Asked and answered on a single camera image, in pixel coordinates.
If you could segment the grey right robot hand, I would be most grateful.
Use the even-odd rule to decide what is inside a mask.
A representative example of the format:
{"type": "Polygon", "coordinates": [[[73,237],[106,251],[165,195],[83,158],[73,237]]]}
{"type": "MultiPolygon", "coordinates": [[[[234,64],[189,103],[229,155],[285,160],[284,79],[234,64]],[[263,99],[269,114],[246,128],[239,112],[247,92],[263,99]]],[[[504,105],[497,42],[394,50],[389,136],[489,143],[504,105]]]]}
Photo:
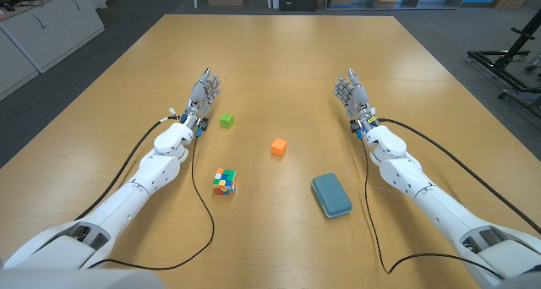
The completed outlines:
{"type": "Polygon", "coordinates": [[[339,78],[335,82],[333,94],[345,107],[351,120],[368,121],[374,116],[366,89],[352,68],[347,71],[349,79],[339,78]]]}

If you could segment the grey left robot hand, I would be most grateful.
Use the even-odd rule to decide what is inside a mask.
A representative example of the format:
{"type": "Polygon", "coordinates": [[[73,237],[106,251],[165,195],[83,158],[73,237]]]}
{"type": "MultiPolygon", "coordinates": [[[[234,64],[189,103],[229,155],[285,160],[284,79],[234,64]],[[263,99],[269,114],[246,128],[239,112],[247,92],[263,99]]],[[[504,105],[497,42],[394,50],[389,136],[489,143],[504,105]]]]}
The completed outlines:
{"type": "Polygon", "coordinates": [[[187,113],[192,112],[200,118],[206,117],[213,101],[221,91],[220,83],[219,75],[212,75],[211,69],[207,68],[192,88],[186,106],[187,113]]]}

